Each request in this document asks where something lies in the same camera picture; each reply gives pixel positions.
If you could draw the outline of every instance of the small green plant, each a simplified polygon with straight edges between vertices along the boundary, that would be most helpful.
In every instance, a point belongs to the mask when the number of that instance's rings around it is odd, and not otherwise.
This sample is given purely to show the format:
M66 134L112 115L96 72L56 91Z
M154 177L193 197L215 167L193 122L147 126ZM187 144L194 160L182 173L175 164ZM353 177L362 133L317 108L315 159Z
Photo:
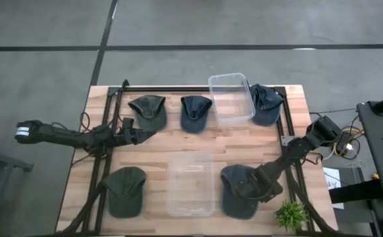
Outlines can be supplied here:
M284 201L275 215L278 226L284 226L287 231L288 228L299 229L303 226L303 222L307 221L304 204L296 201Z

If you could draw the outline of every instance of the butcher block tabletop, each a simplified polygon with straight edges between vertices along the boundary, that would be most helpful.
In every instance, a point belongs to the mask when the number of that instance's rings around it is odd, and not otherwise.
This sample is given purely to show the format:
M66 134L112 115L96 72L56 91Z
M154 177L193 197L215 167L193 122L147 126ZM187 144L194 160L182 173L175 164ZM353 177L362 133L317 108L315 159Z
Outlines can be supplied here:
M305 129L311 123L311 119L303 87L301 85L284 87L288 95L295 134L296 136L304 136ZM89 114L91 119L90 128L98 126L102 122L107 89L108 86L92 86L89 91L85 112ZM290 198L285 172L279 179L284 192L268 203L259 203L259 208L253 218L249 220L233 219L226 216L221 208L221 169L234 164L257 167L261 163L274 161L280 155L280 142L276 125L262 127L248 121L243 126L221 129L217 127L212 107L204 132L201 134L183 132L180 127L180 98L187 95L202 95L211 98L209 92L123 92L120 117L134 118L133 111L127 102L146 94L166 97L165 108L168 120L166 128L140 145L116 147L111 163L111 172L131 166L139 167L146 172L143 208L137 217L118 219L112 217L107 206L105 206L101 234L265 235L294 233L292 230L287 232L285 228L278 227L274 217L274 212L281 207L282 202ZM113 102L108 122L113 117L114 106L115 103ZM281 118L284 132L288 134L283 110ZM174 153L179 151L203 151L212 154L215 210L211 216L172 217L167 212L168 161ZM86 155L85 151L78 149L74 154L73 161ZM85 204L91 180L93 159L93 157L88 157L71 168L56 230L66 228ZM310 202L332 228L338 229L321 163L319 165L304 163L303 173ZM94 227L97 203L98 201L95 202L92 209L90 228Z

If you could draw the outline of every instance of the transparent storage box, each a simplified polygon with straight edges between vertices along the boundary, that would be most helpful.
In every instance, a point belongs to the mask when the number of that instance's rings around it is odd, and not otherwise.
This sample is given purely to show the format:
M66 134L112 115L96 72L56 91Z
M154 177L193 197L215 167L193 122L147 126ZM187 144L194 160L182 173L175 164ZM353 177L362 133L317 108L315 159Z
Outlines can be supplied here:
M167 211L173 217L207 217L215 208L210 153L178 152L168 164Z
M211 76L208 79L218 126L240 126L255 116L249 85L241 73Z

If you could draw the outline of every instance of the baseball cap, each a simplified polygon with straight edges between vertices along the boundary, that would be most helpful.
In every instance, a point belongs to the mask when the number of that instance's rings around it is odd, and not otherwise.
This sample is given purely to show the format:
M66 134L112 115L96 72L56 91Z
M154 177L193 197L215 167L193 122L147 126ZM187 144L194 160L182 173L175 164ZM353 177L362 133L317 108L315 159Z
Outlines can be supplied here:
M108 211L113 217L130 218L140 214L146 174L137 167L124 167L103 180L108 190Z
M159 131L166 125L165 97L144 95L128 103L136 120L145 131Z
M254 84L250 87L251 99L255 105L253 122L260 126L272 126L279 118L282 96L272 88Z
M239 196L237 187L249 180L254 168L245 165L230 165L221 170L220 178L224 185L222 192L222 210L236 219L250 219L257 211L259 201Z
M212 106L212 101L199 95L181 98L181 121L183 131L192 134L201 133L207 123L207 115Z

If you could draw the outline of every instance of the gray floor tile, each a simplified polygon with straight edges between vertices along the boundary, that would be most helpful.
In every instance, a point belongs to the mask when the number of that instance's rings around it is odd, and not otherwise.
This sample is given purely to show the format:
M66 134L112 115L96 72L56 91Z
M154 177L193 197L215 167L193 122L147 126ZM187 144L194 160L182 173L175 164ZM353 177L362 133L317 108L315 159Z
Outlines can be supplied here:
M196 85L207 84L210 75L232 72L243 73L250 83L302 84L311 111L355 108L359 102L383 99L383 50L108 52L98 84L129 79L131 85ZM348 126L356 115L328 114L339 126ZM360 142L363 174L370 178L374 164L365 138ZM338 157L324 165L352 166Z
M31 173L15 170L0 212L0 236L54 231L73 149L22 145L18 121L58 121L79 128L96 52L0 53L0 152L33 162Z
M0 46L99 45L111 0L0 1Z
M126 0L109 45L383 43L383 0Z

